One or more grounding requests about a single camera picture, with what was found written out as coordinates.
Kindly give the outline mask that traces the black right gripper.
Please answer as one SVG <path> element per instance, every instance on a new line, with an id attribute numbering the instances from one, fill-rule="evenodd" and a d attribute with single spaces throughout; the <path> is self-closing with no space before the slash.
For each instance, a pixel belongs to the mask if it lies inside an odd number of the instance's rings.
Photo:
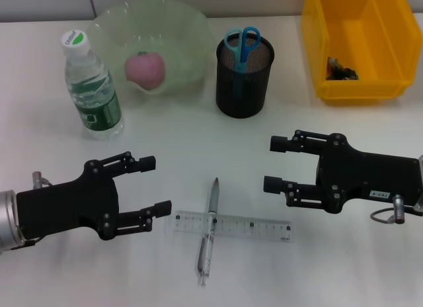
<path id="1" fill-rule="evenodd" d="M 343 134 L 296 130 L 292 139 L 272 136 L 270 151 L 319 155 L 316 185 L 264 177 L 263 191 L 285 195 L 288 207 L 338 214 L 355 198 L 392 203 L 400 195 L 408 207 L 422 200 L 422 172 L 416 158 L 361 152 Z"/>

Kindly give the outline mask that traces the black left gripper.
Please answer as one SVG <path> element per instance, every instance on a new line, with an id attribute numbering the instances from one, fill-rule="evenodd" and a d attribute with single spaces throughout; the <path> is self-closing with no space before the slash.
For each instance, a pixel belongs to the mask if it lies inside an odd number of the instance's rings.
<path id="1" fill-rule="evenodd" d="M 150 232 L 154 218 L 171 214 L 172 202 L 119 213 L 113 178 L 155 169 L 153 155 L 136 159 L 131 152 L 88 161 L 74 181 L 18 193 L 19 228 L 27 240 L 82 227 L 94 230 L 102 240 Z"/>

